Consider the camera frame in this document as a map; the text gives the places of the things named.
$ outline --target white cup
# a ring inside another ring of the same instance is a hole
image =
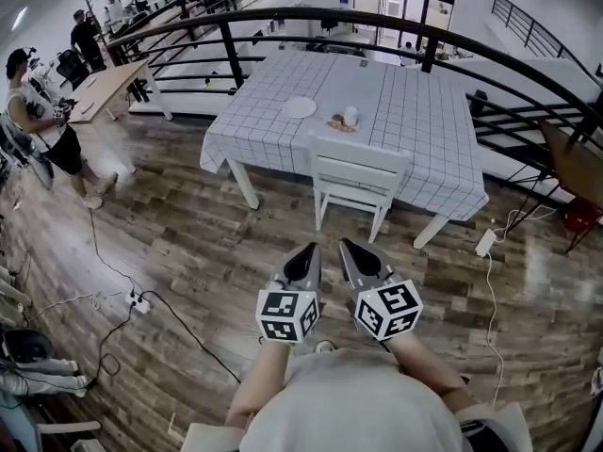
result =
[[[343,120],[346,125],[356,125],[358,123],[358,109],[352,106],[346,107]]]

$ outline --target black chair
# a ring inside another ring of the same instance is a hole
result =
[[[88,68],[73,50],[63,52],[58,56],[58,62],[57,73],[71,82],[73,90],[76,90],[90,75]]]

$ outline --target power strip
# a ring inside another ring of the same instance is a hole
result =
[[[147,301],[146,299],[141,298],[138,293],[125,293],[124,296],[125,302],[130,306],[134,304],[135,310],[137,310],[139,313],[141,313],[142,315],[146,315],[149,313],[149,310],[151,309],[151,303],[149,303],[149,301]]]

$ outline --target black shorts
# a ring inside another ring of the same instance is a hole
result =
[[[44,153],[46,158],[59,169],[74,176],[82,170],[82,148],[79,146],[77,135],[71,126],[66,126],[65,132],[50,151]]]

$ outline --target ceiling light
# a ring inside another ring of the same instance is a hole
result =
[[[21,20],[23,19],[23,17],[25,16],[25,12],[27,11],[27,7],[23,8],[18,14],[17,14],[17,18],[15,19],[15,23],[12,25],[12,28],[10,29],[11,31],[14,30],[15,28],[17,28],[17,26],[19,26],[19,24],[21,23]]]

